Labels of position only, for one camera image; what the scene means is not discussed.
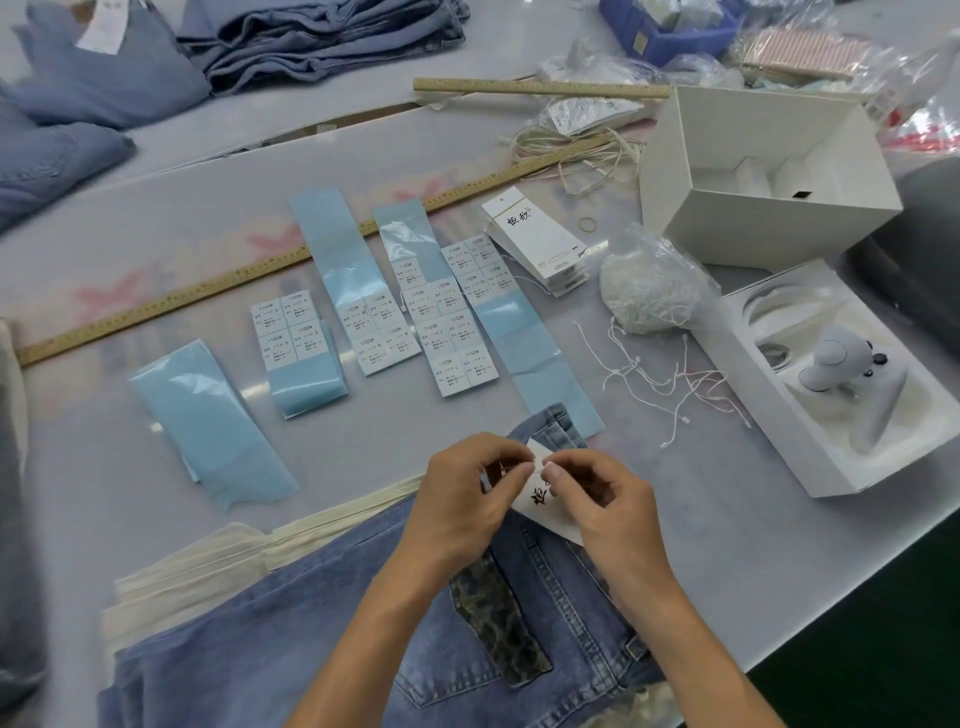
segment person's right hand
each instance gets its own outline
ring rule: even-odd
[[[592,449],[559,450],[543,460],[540,477],[580,525],[614,604],[639,628],[644,612],[680,589],[663,547],[653,487]]]

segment white hang tag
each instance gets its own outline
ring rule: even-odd
[[[573,520],[563,502],[550,495],[550,486],[540,478],[543,458],[552,453],[536,440],[528,440],[527,447],[534,453],[536,468],[523,486],[523,491],[516,497],[514,510],[568,541],[582,546],[584,537],[580,533],[580,526]]]
[[[123,45],[123,37],[130,22],[130,0],[97,0],[93,18],[77,47],[94,53],[116,56]]]

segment camouflage pocket lining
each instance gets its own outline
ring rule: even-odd
[[[450,597],[511,688],[553,669],[489,550],[450,579]]]

